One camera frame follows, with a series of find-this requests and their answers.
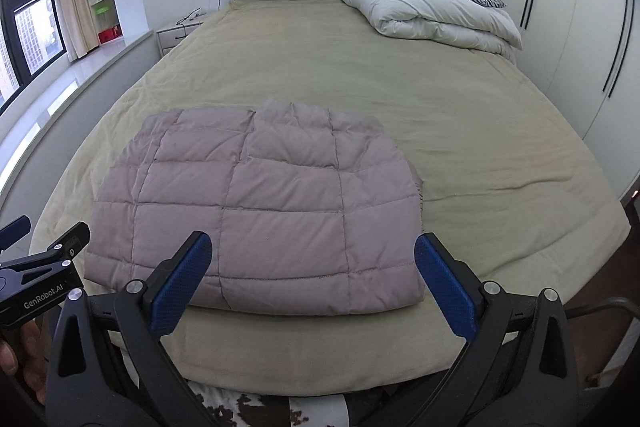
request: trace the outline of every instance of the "window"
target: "window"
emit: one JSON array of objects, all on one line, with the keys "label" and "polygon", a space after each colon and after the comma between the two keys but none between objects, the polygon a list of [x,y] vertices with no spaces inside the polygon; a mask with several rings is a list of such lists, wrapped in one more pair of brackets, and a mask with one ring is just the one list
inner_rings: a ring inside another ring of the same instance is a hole
[{"label": "window", "polygon": [[65,52],[54,0],[0,0],[0,112]]}]

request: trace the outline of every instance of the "red box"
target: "red box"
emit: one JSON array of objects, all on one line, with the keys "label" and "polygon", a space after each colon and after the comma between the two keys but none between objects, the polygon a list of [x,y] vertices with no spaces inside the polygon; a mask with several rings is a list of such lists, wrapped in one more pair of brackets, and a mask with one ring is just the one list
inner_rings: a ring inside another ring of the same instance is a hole
[{"label": "red box", "polygon": [[104,44],[105,42],[113,41],[113,39],[116,39],[121,35],[122,29],[119,24],[116,24],[115,26],[98,33],[98,38],[100,39],[100,44]]}]

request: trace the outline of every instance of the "wardrobe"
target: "wardrobe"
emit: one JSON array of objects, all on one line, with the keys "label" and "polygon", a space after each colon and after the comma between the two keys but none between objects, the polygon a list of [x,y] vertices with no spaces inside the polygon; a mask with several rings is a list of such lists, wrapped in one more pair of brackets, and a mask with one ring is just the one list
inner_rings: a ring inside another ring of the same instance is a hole
[{"label": "wardrobe", "polygon": [[518,68],[625,198],[640,176],[640,0],[503,1],[522,33]]}]

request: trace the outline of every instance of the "window sill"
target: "window sill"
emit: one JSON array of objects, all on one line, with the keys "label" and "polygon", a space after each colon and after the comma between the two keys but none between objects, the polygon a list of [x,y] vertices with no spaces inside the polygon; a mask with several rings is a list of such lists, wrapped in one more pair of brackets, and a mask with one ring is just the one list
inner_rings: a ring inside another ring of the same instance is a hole
[{"label": "window sill", "polygon": [[9,128],[0,143],[0,207],[4,204],[27,158],[65,109],[114,62],[152,34],[153,32],[149,31],[128,38],[117,38],[102,44],[86,57],[75,61],[63,70],[62,74],[58,76],[47,74],[50,68],[62,69],[63,62],[59,64],[59,61],[63,58],[66,60],[65,55],[42,73],[48,78],[49,84],[43,87],[42,82],[38,82],[39,93],[37,93],[38,86],[33,85],[36,84],[35,80],[25,87],[20,96],[10,105],[12,108],[21,97],[25,97],[22,104],[16,106],[21,112],[20,117],[11,121],[12,115],[8,114],[8,110],[0,116],[0,128]]}]

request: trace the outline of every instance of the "logo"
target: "logo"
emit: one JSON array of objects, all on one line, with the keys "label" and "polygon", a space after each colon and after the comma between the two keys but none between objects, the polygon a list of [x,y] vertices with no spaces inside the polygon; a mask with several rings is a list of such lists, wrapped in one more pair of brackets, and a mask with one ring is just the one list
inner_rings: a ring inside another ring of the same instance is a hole
[{"label": "logo", "polygon": [[54,295],[57,295],[58,293],[62,292],[63,289],[64,288],[63,288],[62,284],[56,284],[55,288],[52,288],[47,292],[41,293],[40,295],[36,296],[36,298],[34,298],[31,301],[25,302],[23,305],[24,305],[25,309],[28,310],[29,308],[33,308],[37,304],[40,304],[40,302],[44,302],[47,299],[52,298]]}]

